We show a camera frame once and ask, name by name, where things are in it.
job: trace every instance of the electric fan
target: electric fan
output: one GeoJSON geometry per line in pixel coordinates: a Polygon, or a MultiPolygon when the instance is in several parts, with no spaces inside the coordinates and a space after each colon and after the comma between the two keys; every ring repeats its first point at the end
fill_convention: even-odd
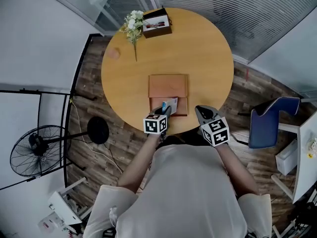
{"type": "Polygon", "coordinates": [[[63,157],[64,142],[69,147],[68,139],[83,135],[88,135],[96,144],[103,144],[109,137],[109,128],[101,117],[91,118],[87,131],[74,135],[65,135],[65,129],[56,125],[35,128],[24,134],[14,145],[10,156],[11,168],[23,177],[41,176],[52,170],[63,157]]]}

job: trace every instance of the floor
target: floor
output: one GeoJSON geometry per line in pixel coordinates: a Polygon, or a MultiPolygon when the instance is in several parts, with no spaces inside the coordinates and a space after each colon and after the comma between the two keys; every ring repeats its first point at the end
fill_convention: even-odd
{"type": "MultiPolygon", "coordinates": [[[[146,135],[121,120],[111,109],[104,96],[101,84],[101,64],[108,42],[109,38],[94,37],[92,39],[76,85],[78,94],[90,98],[96,96],[97,100],[90,101],[82,97],[74,97],[73,101],[78,109],[82,131],[86,130],[87,122],[93,116],[103,117],[107,121],[110,137],[106,147],[111,150],[117,164],[125,169],[142,146],[146,135]]],[[[221,108],[228,121],[230,131],[240,139],[247,139],[250,119],[238,116],[237,113],[248,112],[253,106],[279,96],[297,95],[274,79],[240,64],[235,64],[231,91],[221,108]]],[[[300,125],[314,111],[313,106],[305,104],[301,105],[296,117],[282,114],[281,119],[284,123],[300,125]]],[[[78,116],[74,106],[71,109],[69,131],[70,133],[79,132],[78,116]]],[[[291,175],[285,177],[277,171],[275,162],[275,155],[293,138],[294,135],[291,133],[281,131],[275,147],[259,150],[249,149],[247,146],[237,143],[234,139],[229,144],[255,177],[261,193],[271,195],[273,223],[276,223],[281,217],[285,217],[285,213],[293,207],[291,200],[270,179],[270,176],[275,174],[291,189],[294,187],[295,170],[292,171],[291,175]]],[[[96,152],[105,154],[108,158],[112,158],[111,153],[103,145],[98,146],[91,143],[89,147],[96,152]]],[[[81,177],[88,179],[88,184],[78,186],[71,194],[82,205],[93,205],[99,187],[102,184],[115,185],[120,176],[119,170],[111,161],[108,161],[101,154],[92,152],[81,141],[72,141],[69,156],[78,164],[86,167],[85,171],[81,171],[73,165],[67,168],[69,184],[81,177]]]]}

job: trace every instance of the fan base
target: fan base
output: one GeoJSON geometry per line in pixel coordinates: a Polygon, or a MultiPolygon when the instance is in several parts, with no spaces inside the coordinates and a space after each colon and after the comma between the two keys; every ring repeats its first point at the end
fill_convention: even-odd
{"type": "Polygon", "coordinates": [[[101,117],[93,117],[87,124],[87,133],[94,143],[104,144],[109,138],[108,124],[101,117]]]}

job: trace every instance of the flower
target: flower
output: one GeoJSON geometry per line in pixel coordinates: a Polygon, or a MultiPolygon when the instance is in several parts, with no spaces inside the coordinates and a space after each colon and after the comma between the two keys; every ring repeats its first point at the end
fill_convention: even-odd
{"type": "Polygon", "coordinates": [[[140,10],[133,10],[124,18],[123,26],[119,29],[120,32],[126,34],[128,41],[133,44],[135,60],[137,60],[136,41],[142,36],[142,26],[143,12],[140,10]]]}
{"type": "Polygon", "coordinates": [[[130,19],[128,23],[128,28],[134,30],[135,29],[135,19],[130,19]]]}

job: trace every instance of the fan stand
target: fan stand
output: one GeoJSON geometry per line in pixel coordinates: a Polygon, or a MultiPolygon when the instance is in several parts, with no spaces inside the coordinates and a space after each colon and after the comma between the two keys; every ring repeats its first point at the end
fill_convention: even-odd
{"type": "MultiPolygon", "coordinates": [[[[90,140],[93,141],[95,144],[104,144],[108,138],[109,138],[109,127],[107,122],[101,118],[101,117],[92,117],[87,124],[87,131],[74,134],[74,135],[68,135],[60,138],[54,138],[50,140],[44,140],[46,144],[56,143],[62,140],[67,140],[79,136],[88,135],[90,140]]],[[[85,167],[79,166],[77,163],[72,161],[68,156],[65,156],[66,159],[68,159],[72,164],[74,164],[76,167],[78,167],[81,171],[85,170],[85,167]]]]}

